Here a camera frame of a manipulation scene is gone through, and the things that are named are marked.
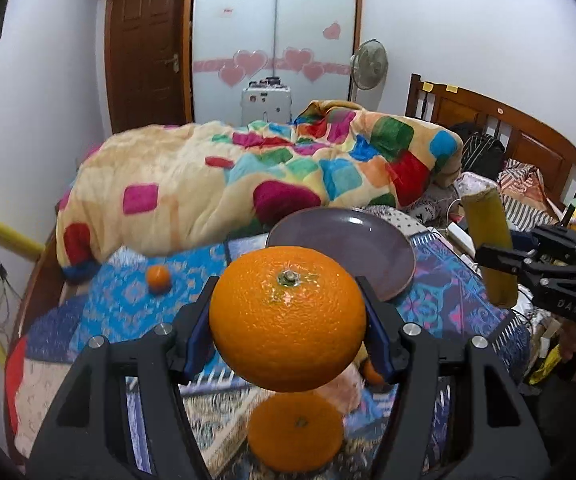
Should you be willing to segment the yellow sugarcane piece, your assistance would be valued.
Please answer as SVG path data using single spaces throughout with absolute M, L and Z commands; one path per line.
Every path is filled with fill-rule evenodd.
M 497 184 L 473 172 L 464 172 L 457 179 L 455 188 L 465 211 L 476 258 L 479 258 L 482 245 L 512 249 L 512 238 Z M 482 263 L 479 268 L 489 302 L 497 308 L 511 309 L 518 300 L 517 279 L 512 274 L 486 268 Z

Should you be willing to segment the colourful patchwork blanket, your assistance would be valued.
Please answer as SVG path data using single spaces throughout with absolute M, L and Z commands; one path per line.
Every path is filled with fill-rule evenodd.
M 462 154 L 446 127 L 343 101 L 309 103 L 289 125 L 127 130 L 79 166 L 59 205 L 56 258 L 76 281 L 122 247 L 166 256 L 312 207 L 402 209 L 453 183 Z

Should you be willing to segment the large orange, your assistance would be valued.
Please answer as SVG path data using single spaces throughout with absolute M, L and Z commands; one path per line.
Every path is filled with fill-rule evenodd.
M 344 440 L 342 414 L 315 392 L 276 393 L 251 413 L 248 444 L 278 472 L 310 472 L 326 466 Z
M 364 298 L 351 274 L 314 249 L 249 252 L 218 278 L 210 301 L 218 353 L 247 382 L 300 392 L 331 382 L 364 339 Z

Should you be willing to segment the small mandarin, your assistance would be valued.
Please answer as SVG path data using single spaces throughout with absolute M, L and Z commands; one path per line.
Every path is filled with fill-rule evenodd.
M 172 287 L 171 272 L 164 264 L 154 264 L 147 269 L 146 282 L 151 294 L 166 294 Z
M 381 387 L 385 384 L 384 378 L 376 371 L 371 359 L 361 363 L 361 374 L 369 386 Z

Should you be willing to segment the black striped bag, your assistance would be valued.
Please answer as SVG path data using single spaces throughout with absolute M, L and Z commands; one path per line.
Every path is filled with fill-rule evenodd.
M 475 132 L 464 143 L 462 170 L 497 181 L 504 167 L 504 158 L 505 148 L 500 140 Z

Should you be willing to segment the small mandarin far left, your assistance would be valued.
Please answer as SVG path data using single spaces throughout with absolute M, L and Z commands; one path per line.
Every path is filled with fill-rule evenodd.
M 166 294 L 172 287 L 171 272 L 164 264 L 154 264 L 147 269 L 146 282 L 151 294 Z

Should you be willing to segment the standing electric fan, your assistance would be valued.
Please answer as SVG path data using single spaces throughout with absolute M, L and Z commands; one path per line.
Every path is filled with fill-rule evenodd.
M 358 91 L 373 90 L 387 76 L 389 68 L 387 49 L 377 39 L 362 42 L 351 56 L 351 100 Z

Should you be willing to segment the white wardrobe with hearts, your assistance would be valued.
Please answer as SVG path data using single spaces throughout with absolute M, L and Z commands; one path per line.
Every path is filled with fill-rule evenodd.
M 277 77 L 291 113 L 344 100 L 351 87 L 357 0 L 193 0 L 196 122 L 242 122 L 242 92 Z

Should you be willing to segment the white suitcase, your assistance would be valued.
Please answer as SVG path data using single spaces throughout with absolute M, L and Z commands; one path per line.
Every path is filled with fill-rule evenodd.
M 292 120 L 292 92 L 279 77 L 251 81 L 241 91 L 241 125 L 261 120 L 289 124 Z

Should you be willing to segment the purple round plate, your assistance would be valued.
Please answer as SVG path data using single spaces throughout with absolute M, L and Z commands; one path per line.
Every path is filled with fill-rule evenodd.
M 309 208 L 289 214 L 269 232 L 266 245 L 311 248 L 364 276 L 382 301 L 413 281 L 416 257 L 408 238 L 391 223 L 358 209 Z

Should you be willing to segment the pomelo segment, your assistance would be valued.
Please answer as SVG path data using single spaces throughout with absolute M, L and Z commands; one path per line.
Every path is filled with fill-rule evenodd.
M 342 415 L 347 415 L 358 409 L 363 395 L 364 380 L 354 363 L 331 382 L 327 382 L 315 392 L 332 404 Z

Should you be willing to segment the small mandarin right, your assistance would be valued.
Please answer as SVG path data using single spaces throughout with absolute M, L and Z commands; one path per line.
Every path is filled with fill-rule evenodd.
M 361 363 L 361 374 L 369 386 L 381 387 L 385 384 L 384 378 L 376 371 L 371 359 Z

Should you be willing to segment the patterned blue tablecloth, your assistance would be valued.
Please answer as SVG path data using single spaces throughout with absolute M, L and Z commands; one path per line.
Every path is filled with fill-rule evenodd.
M 172 322 L 137 339 L 92 337 L 38 432 L 32 479 L 205 479 L 179 389 L 216 351 L 268 392 L 249 445 L 274 470 L 309 472 L 341 448 L 341 414 L 317 392 L 361 350 L 396 387 L 375 479 L 423 479 L 442 384 L 448 431 L 437 479 L 539 479 L 548 460 L 491 337 L 434 327 L 381 301 L 377 283 L 311 248 L 249 252 Z

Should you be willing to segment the brown wooden door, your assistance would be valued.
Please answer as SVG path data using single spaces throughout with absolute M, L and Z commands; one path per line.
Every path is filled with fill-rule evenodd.
M 183 0 L 106 0 L 105 85 L 111 131 L 186 122 Z

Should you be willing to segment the wooden headboard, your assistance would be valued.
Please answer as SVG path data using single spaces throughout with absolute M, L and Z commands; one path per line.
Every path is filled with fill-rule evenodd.
M 405 114 L 452 127 L 474 124 L 505 148 L 507 158 L 541 171 L 546 196 L 564 210 L 576 195 L 576 147 L 554 128 L 477 92 L 410 76 Z

